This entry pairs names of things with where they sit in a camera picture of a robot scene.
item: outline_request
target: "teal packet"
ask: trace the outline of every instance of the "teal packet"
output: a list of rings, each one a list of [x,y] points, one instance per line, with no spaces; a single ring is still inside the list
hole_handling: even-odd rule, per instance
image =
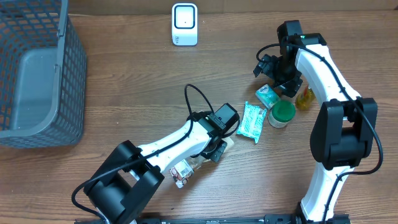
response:
[[[268,84],[256,91],[256,97],[269,110],[280,100],[278,94],[276,94]]]
[[[236,134],[253,138],[254,142],[257,144],[262,131],[262,122],[266,114],[267,110],[263,110],[259,106],[250,105],[248,102],[245,102],[243,119]]]

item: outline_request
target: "jar with green lid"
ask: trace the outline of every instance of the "jar with green lid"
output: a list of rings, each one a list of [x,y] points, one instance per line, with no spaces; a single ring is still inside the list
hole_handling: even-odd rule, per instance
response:
[[[268,122],[275,128],[286,126],[296,114],[294,105],[286,100],[281,100],[274,105],[268,116]]]

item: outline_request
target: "blue basket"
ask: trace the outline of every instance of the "blue basket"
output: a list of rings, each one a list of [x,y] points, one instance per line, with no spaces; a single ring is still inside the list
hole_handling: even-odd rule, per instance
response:
[[[87,56],[67,0],[0,1],[0,144],[76,144]]]

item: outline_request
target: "basket bottom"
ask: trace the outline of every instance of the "basket bottom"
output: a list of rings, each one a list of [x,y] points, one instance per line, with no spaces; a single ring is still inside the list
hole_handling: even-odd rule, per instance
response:
[[[29,129],[48,115],[53,98],[57,48],[33,49],[21,58],[10,129]]]

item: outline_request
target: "wooden table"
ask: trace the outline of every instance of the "wooden table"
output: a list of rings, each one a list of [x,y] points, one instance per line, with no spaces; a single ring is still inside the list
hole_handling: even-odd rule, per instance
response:
[[[336,213],[349,213],[353,223],[398,223],[398,11],[199,15],[196,47],[172,45],[170,15],[73,17],[89,59],[85,135],[73,147],[1,149],[0,223],[93,218],[72,205],[72,191],[122,141],[145,144],[181,127],[188,116],[186,83],[199,87],[215,108],[228,102],[242,115],[245,101],[260,105],[254,92],[266,77],[252,74],[255,54],[277,42],[276,28],[292,19],[304,32],[321,33],[347,81],[379,106],[382,169],[349,177]],[[189,91],[189,97],[193,110],[207,109],[199,94]],[[265,121],[258,144],[234,135],[235,147],[182,189],[166,174],[145,212],[168,218],[292,212],[313,174],[309,137],[318,111],[314,105],[297,112],[284,129]],[[374,145],[357,170],[376,162]],[[82,193],[78,200],[91,206]]]

